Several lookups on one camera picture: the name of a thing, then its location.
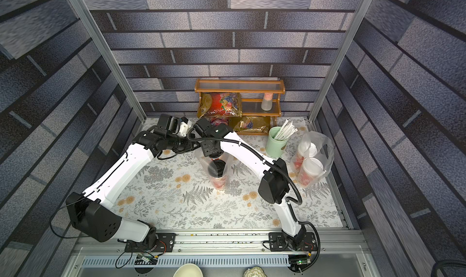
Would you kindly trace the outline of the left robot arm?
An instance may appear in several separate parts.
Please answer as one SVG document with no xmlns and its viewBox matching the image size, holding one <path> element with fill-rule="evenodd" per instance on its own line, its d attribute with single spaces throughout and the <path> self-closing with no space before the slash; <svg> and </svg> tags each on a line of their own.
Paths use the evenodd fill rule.
<svg viewBox="0 0 466 277">
<path fill-rule="evenodd" d="M 154 226 L 116 215 L 110 209 L 121 192 L 148 163 L 165 150 L 193 151 L 200 144 L 189 137 L 142 131 L 117 162 L 84 192 L 71 193 L 66 208 L 73 228 L 103 243 L 110 239 L 134 242 L 147 250 L 156 246 Z"/>
</svg>

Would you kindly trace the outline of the red floral milk tea cup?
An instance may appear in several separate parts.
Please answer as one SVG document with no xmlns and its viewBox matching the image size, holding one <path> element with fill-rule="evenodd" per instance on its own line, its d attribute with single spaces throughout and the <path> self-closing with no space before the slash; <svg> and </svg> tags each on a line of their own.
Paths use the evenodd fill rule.
<svg viewBox="0 0 466 277">
<path fill-rule="evenodd" d="M 298 145 L 298 149 L 294 157 L 292 158 L 292 163 L 294 169 L 299 171 L 304 160 L 306 158 L 312 158 L 317 154 L 317 147 L 311 142 L 301 142 Z"/>
</svg>

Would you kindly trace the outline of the translucent plastic carrier bag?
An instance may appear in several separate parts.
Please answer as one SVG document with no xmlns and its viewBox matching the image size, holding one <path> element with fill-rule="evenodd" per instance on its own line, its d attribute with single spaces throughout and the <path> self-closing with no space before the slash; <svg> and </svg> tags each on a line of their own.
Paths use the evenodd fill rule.
<svg viewBox="0 0 466 277">
<path fill-rule="evenodd" d="M 324 179 L 329 174 L 331 167 L 333 165 L 333 162 L 334 162 L 335 146 L 334 146 L 333 141 L 329 137 L 325 136 L 322 133 L 318 133 L 315 131 L 309 131 L 305 133 L 299 143 L 301 142 L 311 142 L 317 147 L 317 154 L 313 158 L 319 159 L 320 162 L 324 166 L 324 175 L 317 182 L 310 184 L 310 185 L 314 185 L 318 183 L 319 181 L 321 181 L 322 179 Z M 300 170 L 296 171 L 294 169 L 292 160 L 291 160 L 291 168 L 293 169 L 295 174 L 298 176 Z"/>
</svg>

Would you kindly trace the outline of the black lid milk tea cup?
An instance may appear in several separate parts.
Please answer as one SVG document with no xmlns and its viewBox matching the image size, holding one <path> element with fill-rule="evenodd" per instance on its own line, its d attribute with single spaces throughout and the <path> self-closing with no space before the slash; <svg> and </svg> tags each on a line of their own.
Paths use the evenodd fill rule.
<svg viewBox="0 0 466 277">
<path fill-rule="evenodd" d="M 222 168 L 210 167 L 208 165 L 208 175 L 214 188 L 223 190 L 228 182 L 227 164 Z"/>
</svg>

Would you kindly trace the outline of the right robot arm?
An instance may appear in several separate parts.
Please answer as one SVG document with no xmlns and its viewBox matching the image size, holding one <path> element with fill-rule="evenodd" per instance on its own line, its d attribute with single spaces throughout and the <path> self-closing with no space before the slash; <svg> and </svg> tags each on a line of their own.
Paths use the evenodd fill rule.
<svg viewBox="0 0 466 277">
<path fill-rule="evenodd" d="M 273 205 L 282 226 L 282 233 L 290 241 L 301 243 L 306 228 L 297 219 L 292 204 L 301 205 L 303 199 L 288 174 L 285 161 L 280 158 L 274 160 L 259 153 L 224 124 L 218 126 L 195 124 L 194 130 L 200 135 L 198 140 L 201 144 L 211 143 L 216 150 L 234 156 L 258 177 L 260 181 L 258 194 L 267 203 Z"/>
</svg>

